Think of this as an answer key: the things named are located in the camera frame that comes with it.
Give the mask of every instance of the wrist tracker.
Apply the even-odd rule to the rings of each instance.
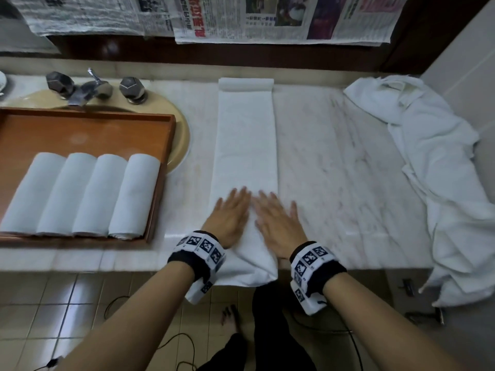
[[[291,258],[291,288],[307,315],[327,305],[325,283],[336,274],[347,272],[336,256],[317,242],[306,242],[294,250]]]
[[[195,282],[186,299],[196,304],[217,280],[216,273],[225,262],[225,250],[213,234],[198,230],[179,241],[168,261],[187,263],[194,270]]]

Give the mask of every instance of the black pants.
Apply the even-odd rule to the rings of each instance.
[[[306,350],[288,331],[279,293],[273,282],[256,289],[252,299],[252,313],[257,371],[316,371]],[[246,353],[246,340],[236,333],[225,348],[197,371],[243,371]]]

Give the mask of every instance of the white towel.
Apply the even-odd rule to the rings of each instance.
[[[211,211],[234,187],[278,192],[273,79],[221,78]],[[254,225],[251,210],[239,245],[227,250],[217,285],[260,286],[278,277],[275,256]]]
[[[442,286],[433,305],[488,298],[495,290],[495,206],[471,161],[478,133],[417,78],[361,78],[344,93],[388,123],[406,162],[402,171],[427,205],[435,265],[424,287]]]
[[[62,169],[65,157],[49,152],[37,154],[3,215],[0,231],[17,235],[36,233],[43,208]]]
[[[106,237],[127,161],[117,155],[102,155],[84,191],[84,196],[72,226],[74,235]]]
[[[133,239],[145,233],[160,161],[150,155],[132,155],[127,163],[108,233]]]
[[[96,157],[72,153],[60,170],[36,229],[37,235],[68,236],[95,167]]]

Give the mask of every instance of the hand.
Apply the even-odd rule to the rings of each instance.
[[[290,215],[287,215],[274,193],[267,197],[260,191],[259,198],[253,201],[258,215],[255,223],[266,246],[279,258],[289,259],[295,249],[308,241],[299,222],[297,205],[293,201]]]
[[[250,202],[251,192],[246,187],[238,193],[237,189],[233,189],[225,202],[222,198],[218,199],[201,230],[217,237],[224,249],[232,247],[243,235]]]

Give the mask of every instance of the marble countertop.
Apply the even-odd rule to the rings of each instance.
[[[10,75],[10,99],[46,88],[44,77]],[[207,217],[218,113],[216,82],[143,81],[167,97],[191,129],[189,154],[167,176],[148,249],[0,248],[0,271],[155,271]],[[296,200],[310,239],[350,269],[430,268],[426,208],[402,173],[385,124],[331,87],[275,85],[279,196]]]

